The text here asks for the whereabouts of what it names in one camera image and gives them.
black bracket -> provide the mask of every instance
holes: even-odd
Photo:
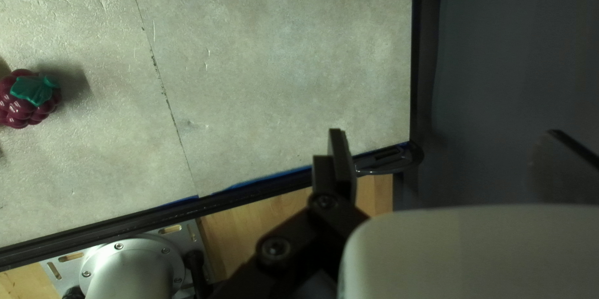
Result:
[[[385,147],[355,160],[358,175],[396,174],[419,165],[424,152],[414,141]]]

wooden surface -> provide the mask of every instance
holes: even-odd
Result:
[[[393,175],[358,179],[356,204],[367,215],[393,211]],[[256,242],[306,205],[312,188],[250,203],[199,219],[216,280],[224,280],[254,253]]]
[[[58,299],[39,263],[0,273],[0,299]]]
[[[369,216],[392,211],[392,175],[358,179],[357,205]],[[217,280],[224,280],[248,260],[258,239],[303,209],[311,194],[305,188],[198,219]],[[0,273],[0,299],[58,299],[39,263]]]

green leaf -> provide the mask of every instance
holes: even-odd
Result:
[[[43,73],[40,73],[40,76],[44,77],[46,86],[50,86],[51,88],[61,88],[61,85],[58,83],[58,79],[56,79],[55,76]]]
[[[10,88],[10,94],[39,107],[50,100],[52,88],[39,76],[18,76],[17,82]]]

screw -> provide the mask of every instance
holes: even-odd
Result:
[[[291,244],[283,237],[272,237],[262,243],[262,255],[272,260],[281,260],[291,251]]]
[[[333,196],[321,195],[316,198],[316,204],[323,209],[330,209],[335,206],[336,200]]]

plastic grape toy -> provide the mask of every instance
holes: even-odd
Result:
[[[16,129],[37,125],[62,100],[58,80],[18,69],[0,80],[0,124]]]

